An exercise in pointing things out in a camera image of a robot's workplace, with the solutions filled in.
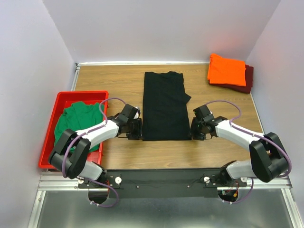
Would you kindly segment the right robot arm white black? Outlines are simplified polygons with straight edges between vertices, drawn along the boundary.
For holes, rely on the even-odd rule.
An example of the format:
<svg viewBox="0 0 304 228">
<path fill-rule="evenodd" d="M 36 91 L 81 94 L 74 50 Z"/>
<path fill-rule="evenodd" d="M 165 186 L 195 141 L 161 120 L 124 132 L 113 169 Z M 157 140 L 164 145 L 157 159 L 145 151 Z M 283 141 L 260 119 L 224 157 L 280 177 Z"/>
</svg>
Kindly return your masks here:
<svg viewBox="0 0 304 228">
<path fill-rule="evenodd" d="M 207 105 L 193 110 L 195 116 L 190 127 L 190 137 L 205 140 L 207 135 L 229 140 L 249 152 L 247 161 L 232 161 L 220 168 L 214 181 L 229 186 L 240 178 L 259 179 L 268 183 L 288 175 L 291 161 L 275 133 L 258 133 L 236 125 L 223 116 L 214 117 Z"/>
</svg>

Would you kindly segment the black t shirt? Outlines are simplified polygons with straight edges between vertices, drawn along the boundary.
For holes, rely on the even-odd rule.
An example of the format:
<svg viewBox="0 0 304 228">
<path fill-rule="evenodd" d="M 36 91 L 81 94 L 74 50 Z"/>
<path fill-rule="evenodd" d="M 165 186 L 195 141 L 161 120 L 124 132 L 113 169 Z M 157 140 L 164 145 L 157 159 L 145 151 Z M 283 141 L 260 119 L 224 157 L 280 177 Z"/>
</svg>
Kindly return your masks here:
<svg viewBox="0 0 304 228">
<path fill-rule="evenodd" d="M 142 106 L 144 141 L 190 140 L 187 103 L 182 73 L 145 72 Z"/>
</svg>

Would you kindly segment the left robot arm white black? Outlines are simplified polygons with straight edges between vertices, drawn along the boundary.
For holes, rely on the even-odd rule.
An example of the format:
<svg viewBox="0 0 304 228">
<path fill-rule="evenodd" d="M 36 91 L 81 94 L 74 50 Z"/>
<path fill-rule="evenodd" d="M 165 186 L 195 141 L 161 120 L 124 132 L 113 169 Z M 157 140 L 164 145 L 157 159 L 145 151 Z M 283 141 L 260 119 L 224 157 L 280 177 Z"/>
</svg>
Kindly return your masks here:
<svg viewBox="0 0 304 228">
<path fill-rule="evenodd" d="M 125 104 L 121 112 L 84 130 L 63 131 L 55 144 L 48 162 L 65 178 L 83 178 L 94 187 L 106 184 L 106 170 L 93 161 L 88 161 L 90 150 L 98 144 L 125 134 L 128 139 L 142 136 L 142 119 L 138 107 Z"/>
</svg>

